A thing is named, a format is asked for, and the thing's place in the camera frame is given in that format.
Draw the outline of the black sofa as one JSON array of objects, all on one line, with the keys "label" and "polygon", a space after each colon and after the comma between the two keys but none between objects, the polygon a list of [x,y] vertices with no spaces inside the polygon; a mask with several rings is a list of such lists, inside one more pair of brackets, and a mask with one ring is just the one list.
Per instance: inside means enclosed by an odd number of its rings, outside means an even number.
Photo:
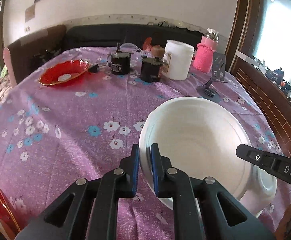
[{"label": "black sofa", "polygon": [[187,28],[142,24],[97,24],[75,26],[63,38],[64,51],[81,47],[115,47],[118,43],[133,43],[143,48],[147,38],[150,45],[165,47],[168,40],[180,41],[196,47],[203,33]]}]

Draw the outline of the wooden cabinet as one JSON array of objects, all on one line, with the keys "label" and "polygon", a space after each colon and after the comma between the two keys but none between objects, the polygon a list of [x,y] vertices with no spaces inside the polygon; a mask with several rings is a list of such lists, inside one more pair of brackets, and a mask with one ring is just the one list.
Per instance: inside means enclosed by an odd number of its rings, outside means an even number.
[{"label": "wooden cabinet", "polygon": [[236,51],[230,73],[239,80],[265,115],[282,152],[291,157],[291,103],[282,90],[253,63],[247,55]]}]

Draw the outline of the pink sleeved bottle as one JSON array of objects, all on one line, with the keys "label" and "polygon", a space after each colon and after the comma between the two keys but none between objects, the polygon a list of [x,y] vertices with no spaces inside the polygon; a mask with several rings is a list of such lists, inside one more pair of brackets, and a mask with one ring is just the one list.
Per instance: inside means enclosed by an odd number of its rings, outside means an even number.
[{"label": "pink sleeved bottle", "polygon": [[208,28],[201,42],[197,44],[193,67],[203,73],[209,73],[212,68],[213,54],[217,49],[219,34],[216,30]]}]

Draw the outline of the white plastic jar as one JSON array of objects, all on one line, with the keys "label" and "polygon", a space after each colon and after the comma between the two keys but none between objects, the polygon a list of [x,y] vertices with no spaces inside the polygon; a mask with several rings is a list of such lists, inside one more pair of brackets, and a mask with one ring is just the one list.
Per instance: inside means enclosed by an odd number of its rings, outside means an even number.
[{"label": "white plastic jar", "polygon": [[165,65],[162,74],[169,79],[182,81],[187,78],[194,47],[175,40],[168,40],[165,45],[164,61]]}]

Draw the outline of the black motor left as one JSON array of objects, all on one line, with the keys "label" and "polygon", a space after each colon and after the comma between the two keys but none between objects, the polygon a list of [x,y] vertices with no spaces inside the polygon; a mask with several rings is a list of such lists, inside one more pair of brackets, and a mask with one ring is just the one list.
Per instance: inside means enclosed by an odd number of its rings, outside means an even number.
[{"label": "black motor left", "polygon": [[131,52],[122,51],[120,43],[117,43],[116,50],[109,53],[110,71],[114,75],[127,75],[130,73]]}]

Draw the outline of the large red wedding plate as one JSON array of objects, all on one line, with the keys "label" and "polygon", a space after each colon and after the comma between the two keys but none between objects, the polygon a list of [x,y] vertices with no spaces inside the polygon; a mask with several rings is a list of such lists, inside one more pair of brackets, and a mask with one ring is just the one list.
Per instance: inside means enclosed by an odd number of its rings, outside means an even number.
[{"label": "large red wedding plate", "polygon": [[21,231],[14,209],[0,190],[0,233],[4,239],[15,239]]}]

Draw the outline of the black motor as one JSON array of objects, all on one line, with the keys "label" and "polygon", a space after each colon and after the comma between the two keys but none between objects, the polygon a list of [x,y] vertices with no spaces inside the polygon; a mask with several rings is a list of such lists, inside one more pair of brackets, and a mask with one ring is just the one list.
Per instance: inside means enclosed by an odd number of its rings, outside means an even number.
[{"label": "black motor", "polygon": [[122,51],[120,43],[117,43],[116,50],[109,53],[110,71],[114,75],[127,75],[130,73],[131,52]]},{"label": "black motor", "polygon": [[162,58],[143,56],[140,74],[141,80],[147,83],[160,82],[162,70],[166,64],[167,61]]}]

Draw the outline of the large white bowl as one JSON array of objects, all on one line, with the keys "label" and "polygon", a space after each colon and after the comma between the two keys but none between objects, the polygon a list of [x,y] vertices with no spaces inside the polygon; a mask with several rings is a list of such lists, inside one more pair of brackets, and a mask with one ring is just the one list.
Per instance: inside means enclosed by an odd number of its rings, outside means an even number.
[{"label": "large white bowl", "polygon": [[224,107],[206,99],[182,97],[166,101],[148,115],[139,147],[141,169],[150,189],[154,188],[150,161],[154,143],[173,167],[193,178],[215,178],[252,211],[248,187],[253,167],[235,153],[239,145],[250,145],[250,139]]}]

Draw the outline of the small red glass plate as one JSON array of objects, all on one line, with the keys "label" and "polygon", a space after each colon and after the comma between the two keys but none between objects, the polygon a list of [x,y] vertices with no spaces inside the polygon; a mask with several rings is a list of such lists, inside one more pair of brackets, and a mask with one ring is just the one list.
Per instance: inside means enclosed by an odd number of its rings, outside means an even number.
[{"label": "small red glass plate", "polygon": [[92,66],[85,60],[69,60],[48,68],[39,78],[39,83],[47,87],[69,85],[79,79]]}]

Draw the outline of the purple floral tablecloth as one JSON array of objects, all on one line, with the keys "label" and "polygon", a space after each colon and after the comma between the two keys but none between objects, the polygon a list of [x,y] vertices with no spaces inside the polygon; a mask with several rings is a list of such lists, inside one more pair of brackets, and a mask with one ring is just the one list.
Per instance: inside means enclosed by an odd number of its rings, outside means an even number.
[{"label": "purple floral tablecloth", "polygon": [[[146,117],[165,101],[198,96],[208,75],[191,66],[183,81],[140,79],[141,55],[128,75],[105,65],[112,48],[82,47],[58,55],[14,87],[0,104],[0,190],[20,228],[37,217],[77,178],[100,178],[130,155]],[[101,63],[73,85],[49,88],[38,80],[47,68],[71,59]],[[220,105],[245,129],[253,147],[281,153],[274,133],[246,90],[231,75],[217,82]],[[133,199],[120,200],[117,239],[174,239],[173,211],[139,173]]]}]

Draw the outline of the black phone stand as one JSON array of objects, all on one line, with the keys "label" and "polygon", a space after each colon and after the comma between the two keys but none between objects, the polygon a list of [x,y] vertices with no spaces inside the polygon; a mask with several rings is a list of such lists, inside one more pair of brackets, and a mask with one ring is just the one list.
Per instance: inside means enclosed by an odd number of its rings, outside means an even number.
[{"label": "black phone stand", "polygon": [[212,86],[215,82],[225,81],[225,68],[226,57],[224,54],[214,52],[212,61],[212,74],[211,78],[202,86],[196,88],[197,93],[204,99],[210,100],[215,103],[221,101],[219,93]]}]

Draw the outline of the small white bowl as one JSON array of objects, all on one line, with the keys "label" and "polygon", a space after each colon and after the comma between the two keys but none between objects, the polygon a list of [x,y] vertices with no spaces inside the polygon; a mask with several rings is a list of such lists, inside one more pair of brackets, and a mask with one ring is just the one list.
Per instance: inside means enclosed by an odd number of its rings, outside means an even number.
[{"label": "small white bowl", "polygon": [[277,178],[253,165],[247,189],[239,202],[254,216],[259,217],[263,209],[273,201],[277,191]]}]

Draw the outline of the black motor right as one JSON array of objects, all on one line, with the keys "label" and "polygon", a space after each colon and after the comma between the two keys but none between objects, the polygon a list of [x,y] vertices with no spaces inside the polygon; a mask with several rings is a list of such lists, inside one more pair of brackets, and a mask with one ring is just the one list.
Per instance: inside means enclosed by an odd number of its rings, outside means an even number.
[{"label": "black motor right", "polygon": [[162,70],[166,64],[167,61],[162,58],[143,56],[140,74],[141,80],[147,83],[160,82]]}]

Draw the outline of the red plastic bag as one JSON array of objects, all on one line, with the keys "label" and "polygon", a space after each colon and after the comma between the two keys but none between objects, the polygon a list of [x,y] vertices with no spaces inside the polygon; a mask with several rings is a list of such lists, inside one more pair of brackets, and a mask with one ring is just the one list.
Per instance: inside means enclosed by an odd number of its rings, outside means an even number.
[{"label": "red plastic bag", "polygon": [[147,37],[145,39],[145,41],[143,42],[142,50],[144,50],[144,51],[152,51],[151,42],[152,42],[152,38],[151,37]]}]

